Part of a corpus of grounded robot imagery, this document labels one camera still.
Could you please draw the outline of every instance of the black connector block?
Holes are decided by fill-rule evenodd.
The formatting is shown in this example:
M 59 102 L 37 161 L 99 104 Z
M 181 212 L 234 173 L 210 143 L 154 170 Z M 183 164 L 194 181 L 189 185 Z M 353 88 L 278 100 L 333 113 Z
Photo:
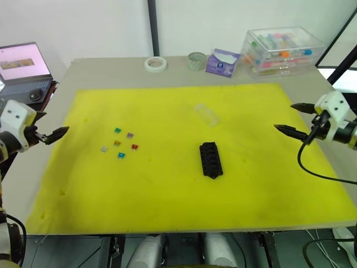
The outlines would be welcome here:
M 219 160 L 217 145 L 214 142 L 204 142 L 200 146 L 203 175 L 212 179 L 223 175 L 221 161 Z

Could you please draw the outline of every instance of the black pole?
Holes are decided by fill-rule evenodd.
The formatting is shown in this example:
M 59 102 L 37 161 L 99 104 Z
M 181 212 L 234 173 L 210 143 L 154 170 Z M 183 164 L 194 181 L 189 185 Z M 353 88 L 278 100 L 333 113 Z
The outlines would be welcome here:
M 352 13 L 352 15 L 349 17 L 349 19 L 346 21 L 346 23 L 344 24 L 344 26 L 342 27 L 342 29 L 340 30 L 340 32 L 336 35 L 335 39 L 331 42 L 331 44 L 328 46 L 328 48 L 325 50 L 325 52 L 323 53 L 323 55 L 319 58 L 319 60 L 317 61 L 317 63 L 315 64 L 316 67 L 319 67 L 320 62 L 324 59 L 324 57 L 326 56 L 327 53 L 329 53 L 330 49 L 333 47 L 333 45 L 335 44 L 335 42 L 339 39 L 340 35 L 342 35 L 342 33 L 345 31 L 345 29 L 347 28 L 348 24 L 350 24 L 351 20 L 354 18 L 354 16 L 357 14 L 357 7 L 355 9 L 355 11 Z
M 149 8 L 152 50 L 154 52 L 154 56 L 160 56 L 160 51 L 158 49 L 156 0 L 147 0 L 147 5 Z
M 342 61 L 342 63 L 340 63 L 340 65 L 337 66 L 337 68 L 329 76 L 327 81 L 329 81 L 331 85 L 335 84 L 335 82 L 341 77 L 341 75 L 343 75 L 356 60 L 357 60 L 357 45 L 351 50 L 351 52 Z

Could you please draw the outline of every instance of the red fuse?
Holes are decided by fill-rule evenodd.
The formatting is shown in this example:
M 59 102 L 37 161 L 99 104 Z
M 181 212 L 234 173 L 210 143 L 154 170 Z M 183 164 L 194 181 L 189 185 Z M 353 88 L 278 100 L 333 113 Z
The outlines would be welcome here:
M 133 145 L 132 145 L 132 150 L 133 150 L 133 151 L 136 151 L 136 150 L 138 149 L 138 147 L 139 147 L 138 145 L 133 144 Z

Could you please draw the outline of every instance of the tape roll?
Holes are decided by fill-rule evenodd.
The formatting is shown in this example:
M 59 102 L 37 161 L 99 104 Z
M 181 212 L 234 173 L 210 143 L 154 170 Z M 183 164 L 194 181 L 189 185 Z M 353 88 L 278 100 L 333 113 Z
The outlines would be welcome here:
M 167 61 L 162 57 L 151 57 L 144 62 L 145 69 L 150 73 L 160 73 L 165 71 Z
M 206 56 L 201 52 L 192 52 L 188 55 L 187 67 L 192 71 L 203 70 L 206 66 Z

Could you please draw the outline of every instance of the laptop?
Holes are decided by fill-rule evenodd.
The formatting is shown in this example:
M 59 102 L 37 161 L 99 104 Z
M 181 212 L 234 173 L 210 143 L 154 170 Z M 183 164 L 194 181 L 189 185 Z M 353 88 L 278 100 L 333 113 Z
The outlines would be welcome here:
M 53 77 L 35 42 L 0 47 L 0 98 L 42 102 Z

